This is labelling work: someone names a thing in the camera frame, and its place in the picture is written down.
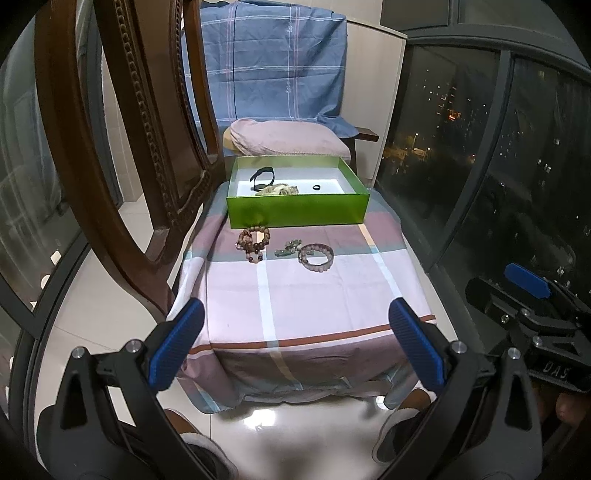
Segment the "right hand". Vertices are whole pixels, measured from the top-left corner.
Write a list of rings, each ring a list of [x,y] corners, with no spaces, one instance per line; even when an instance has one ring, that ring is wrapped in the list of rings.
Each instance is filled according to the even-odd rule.
[[[586,397],[552,392],[537,388],[535,390],[538,413],[541,421],[554,415],[562,423],[578,428],[590,409],[590,399]]]

